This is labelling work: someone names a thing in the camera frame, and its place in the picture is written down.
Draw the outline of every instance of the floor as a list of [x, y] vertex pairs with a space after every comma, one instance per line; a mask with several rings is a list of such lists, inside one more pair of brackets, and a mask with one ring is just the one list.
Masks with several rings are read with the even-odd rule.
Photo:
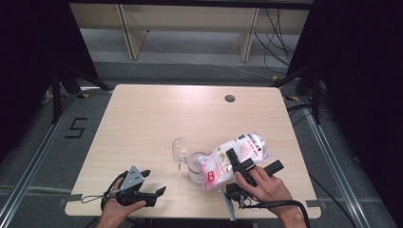
[[[240, 60], [236, 34], [150, 31], [146, 36], [139, 58], [130, 61], [120, 31], [82, 29], [82, 33], [97, 70], [105, 68], [112, 70], [110, 72], [116, 72], [116, 74], [108, 73], [108, 78], [105, 78], [104, 71], [101, 73], [102, 77], [112, 84], [125, 81], [124, 71], [133, 65], [141, 66], [142, 64], [162, 66], [160, 70], [169, 66], [193, 66], [200, 70], [208, 68], [212, 72], [225, 70], [226, 74], [228, 72], [229, 74], [244, 74], [245, 77], [252, 80], [263, 80], [268, 83], [272, 83], [273, 76], [283, 77], [284, 74], [281, 72], [284, 73], [287, 68], [272, 55], [265, 56], [264, 48], [256, 37], [251, 46], [249, 60], [247, 63], [243, 63]], [[267, 44], [268, 37], [265, 34], [259, 34], [259, 38]], [[289, 48], [295, 48], [298, 36], [290, 35], [283, 38], [283, 42]], [[274, 48], [273, 51], [287, 63], [283, 50]], [[249, 71], [249, 69], [266, 67], [275, 72], [279, 71], [279, 73], [272, 72], [268, 77], [262, 71]], [[304, 102], [303, 98], [298, 101], [293, 100], [295, 84], [296, 82], [292, 82], [282, 89], [284, 97], [290, 98], [285, 101], [287, 106]], [[91, 87], [92, 85], [82, 82], [82, 86]], [[68, 170], [74, 165], [81, 167], [97, 125], [102, 119], [110, 93], [95, 91], [91, 96], [91, 104], [86, 103], [85, 99], [74, 98], [76, 101], [71, 102], [71, 110], [66, 114], [66, 119], [74, 116], [86, 116], [89, 117], [89, 120], [94, 120], [90, 125], [93, 128], [87, 130], [91, 134], [85, 136], [87, 139], [84, 139], [83, 143], [80, 142], [75, 147], [66, 145], [65, 135], [62, 135], [61, 132], [67, 132], [69, 124], [62, 124], [61, 129], [51, 131], [54, 125], [50, 124], [48, 120], [51, 119], [52, 107], [44, 104], [36, 114], [35, 121], [32, 122], [20, 147], [10, 153], [0, 165], [0, 200], [6, 202], [12, 198], [14, 204], [17, 205], [15, 210], [10, 212], [9, 220], [0, 224], [1, 227], [27, 225], [31, 227], [85, 227], [91, 221], [91, 218], [70, 218], [58, 212], [63, 212], [63, 206], [66, 204], [65, 197], [71, 190], [74, 177], [78, 175], [79, 169], [69, 170], [70, 172], [67, 174], [61, 171]], [[64, 104], [69, 104], [69, 97], [64, 98]], [[315, 174], [315, 177], [326, 185], [327, 191], [334, 195], [336, 201], [343, 204], [342, 207], [350, 212], [357, 227], [395, 227], [381, 199], [359, 167], [359, 163], [352, 161], [354, 152], [351, 151], [342, 133], [332, 121], [331, 112], [322, 106], [320, 113], [322, 120], [320, 126], [315, 125], [307, 110], [301, 109], [290, 114], [308, 171]], [[49, 139], [50, 144], [42, 144], [43, 139]], [[45, 153], [42, 155], [43, 158], [38, 157], [38, 152], [47, 151], [47, 146], [52, 147], [50, 151], [78, 149], [69, 151], [75, 156], [67, 153]], [[37, 162], [38, 168], [28, 170], [27, 167], [30, 167], [33, 162]], [[14, 187], [21, 186], [24, 182], [27, 183], [28, 189], [22, 189], [20, 195], [13, 195]], [[313, 227], [354, 227], [341, 213], [335, 201], [314, 181], [313, 186], [322, 208], [322, 217], [312, 221]], [[253, 221], [253, 223], [258, 227], [280, 227], [275, 220], [259, 220]], [[160, 224], [160, 226], [153, 227], [172, 227], [167, 226], [162, 220], [156, 220], [153, 224]]]

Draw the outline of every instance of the person's right hand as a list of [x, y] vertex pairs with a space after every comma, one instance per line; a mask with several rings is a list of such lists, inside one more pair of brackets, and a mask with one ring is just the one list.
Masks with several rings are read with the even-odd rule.
[[[269, 177], [262, 167], [255, 167], [249, 171], [257, 186], [246, 182], [241, 173], [236, 172], [235, 177], [240, 187], [261, 202], [293, 200], [290, 191], [284, 182], [274, 176]], [[270, 209], [281, 220], [284, 227], [306, 227], [303, 215], [296, 206], [279, 206]]]

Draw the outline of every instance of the wooden table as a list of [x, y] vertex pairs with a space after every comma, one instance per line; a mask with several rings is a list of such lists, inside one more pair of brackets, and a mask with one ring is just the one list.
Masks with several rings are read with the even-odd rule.
[[[233, 95], [235, 101], [225, 101]], [[259, 132], [272, 156], [260, 166], [280, 160], [283, 179], [311, 219], [320, 216], [294, 129], [277, 88], [203, 85], [118, 85], [90, 147], [72, 194], [102, 195], [131, 165], [151, 170], [140, 189], [155, 192], [166, 186], [155, 207], [132, 214], [138, 218], [229, 219], [218, 191], [204, 192], [172, 158], [172, 143], [184, 137], [188, 147], [212, 149], [242, 133]], [[276, 216], [265, 209], [238, 209], [236, 219]], [[70, 216], [100, 216], [100, 200], [67, 203]]]

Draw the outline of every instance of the metal rail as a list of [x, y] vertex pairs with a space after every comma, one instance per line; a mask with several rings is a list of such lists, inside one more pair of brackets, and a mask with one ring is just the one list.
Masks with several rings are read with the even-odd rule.
[[26, 168], [24, 174], [21, 179], [15, 185], [12, 190], [9, 198], [6, 203], [3, 205], [0, 211], [0, 227], [6, 228], [9, 226], [12, 217], [17, 211], [21, 201], [24, 198], [24, 195], [27, 193], [29, 185], [32, 183], [32, 180], [36, 176], [39, 167], [41, 166], [43, 160], [48, 153], [49, 148], [51, 147], [56, 135], [62, 125], [64, 118], [68, 109], [74, 103], [76, 96], [71, 95], [67, 96], [67, 99], [63, 105], [63, 112], [61, 113], [59, 119], [52, 123], [45, 138], [42, 140], [35, 154], [33, 155], [31, 161], [29, 162], [28, 167]]
[[[307, 105], [308, 101], [306, 97], [300, 97], [303, 104]], [[343, 173], [340, 165], [338, 164], [337, 158], [333, 153], [332, 147], [329, 145], [325, 134], [319, 124], [316, 123], [314, 118], [309, 115], [310, 112], [307, 108], [304, 108], [305, 114], [308, 116], [308, 122], [314, 132], [315, 138], [319, 143], [320, 149], [325, 157], [326, 162], [335, 178], [338, 189], [340, 190], [341, 196], [344, 198], [347, 208], [352, 215], [353, 221], [357, 227], [371, 227], [367, 217], [362, 210], [361, 203], [355, 196], [354, 190], [352, 189], [350, 183], [347, 181], [346, 176]]]

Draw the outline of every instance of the wire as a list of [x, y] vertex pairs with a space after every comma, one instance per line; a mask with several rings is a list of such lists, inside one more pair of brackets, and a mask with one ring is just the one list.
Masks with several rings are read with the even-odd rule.
[[270, 201], [270, 202], [261, 202], [256, 205], [245, 205], [245, 208], [274, 208], [274, 207], [280, 207], [280, 206], [288, 206], [288, 205], [294, 205], [299, 208], [303, 215], [303, 219], [305, 221], [305, 225], [307, 228], [311, 227], [311, 223], [309, 222], [309, 217], [308, 213], [306, 212], [305, 207], [303, 206], [302, 203], [296, 200], [282, 200], [282, 201]]
[[96, 219], [97, 219], [97, 218], [93, 218], [84, 228], [88, 228], [89, 226], [91, 226], [92, 223], [94, 223], [94, 221], [95, 221]]
[[149, 40], [150, 40], [151, 44], [153, 44], [153, 46], [154, 46], [157, 50], [159, 50], [161, 53], [163, 53], [167, 59], [169, 59], [170, 61], [175, 62], [175, 63], [179, 63], [179, 64], [189, 64], [189, 65], [195, 65], [195, 66], [213, 66], [213, 67], [229, 68], [229, 69], [234, 69], [234, 70], [237, 70], [237, 71], [242, 72], [242, 73], [245, 73], [245, 74], [250, 74], [250, 75], [254, 75], [254, 76], [260, 76], [260, 77], [265, 78], [265, 79], [267, 79], [267, 80], [270, 80], [270, 81], [272, 81], [272, 82], [275, 81], [275, 80], [273, 80], [273, 79], [271, 79], [270, 77], [267, 77], [267, 76], [265, 76], [265, 75], [247, 72], [247, 71], [244, 71], [244, 70], [242, 70], [242, 69], [239, 69], [239, 68], [236, 68], [236, 67], [232, 67], [232, 66], [222, 66], [222, 65], [214, 65], [214, 64], [195, 64], [195, 63], [190, 63], [190, 62], [186, 62], [186, 61], [177, 61], [177, 60], [174, 60], [174, 59], [170, 58], [162, 48], [158, 47], [158, 46], [154, 43], [154, 41], [153, 41], [151, 38], [149, 38]]
[[296, 126], [296, 125], [299, 124], [299, 122], [301, 122], [305, 117], [307, 117], [307, 116], [309, 116], [309, 115], [311, 115], [311, 114], [312, 114], [312, 112], [310, 112], [310, 113], [304, 115], [304, 116], [301, 117], [299, 120], [297, 120], [295, 123], [293, 123], [293, 126]]
[[346, 217], [352, 223], [353, 227], [356, 228], [356, 225], [355, 225], [353, 219], [350, 217], [350, 215], [347, 213], [347, 211], [343, 208], [343, 206], [332, 196], [332, 194], [330, 194], [330, 192], [328, 190], [326, 190], [326, 188], [322, 184], [319, 183], [319, 181], [312, 174], [308, 173], [308, 175], [336, 203], [336, 205], [341, 209], [341, 211], [344, 213], [344, 215], [346, 215]]
[[86, 197], [83, 197], [83, 198], [81, 199], [81, 203], [88, 203], [88, 202], [91, 202], [91, 201], [100, 199], [100, 198], [102, 198], [102, 197], [103, 197], [103, 196], [86, 196]]
[[263, 44], [263, 42], [260, 40], [260, 38], [258, 37], [258, 35], [255, 33], [256, 38], [258, 38], [259, 42], [261, 43], [261, 45], [265, 48], [265, 51], [270, 52], [273, 57], [275, 57], [279, 62], [281, 62], [282, 64], [289, 66], [289, 64], [287, 62], [285, 62], [284, 60], [282, 60], [280, 57], [278, 57], [278, 55], [276, 55], [275, 52], [273, 52], [273, 50], [271, 50], [268, 46], [266, 46], [265, 44]]
[[278, 37], [278, 40], [280, 41], [282, 47], [278, 47], [277, 45], [275, 45], [274, 43], [272, 43], [276, 48], [279, 48], [281, 50], [284, 51], [285, 56], [287, 57], [288, 62], [291, 62], [291, 57], [290, 57], [290, 53], [294, 54], [294, 50], [291, 49], [290, 47], [286, 46], [284, 43], [284, 40], [282, 38], [282, 32], [281, 32], [281, 22], [279, 21], [279, 17], [281, 14], [281, 9], [277, 10], [277, 21], [276, 21], [276, 25], [274, 25], [272, 18], [270, 17], [269, 11], [268, 9], [266, 9], [266, 14], [267, 17], [270, 20], [270, 23], [272, 24], [272, 28], [273, 28], [273, 34], [272, 34], [272, 38], [270, 39], [270, 41], [272, 41], [274, 35], [276, 34], [276, 36]]

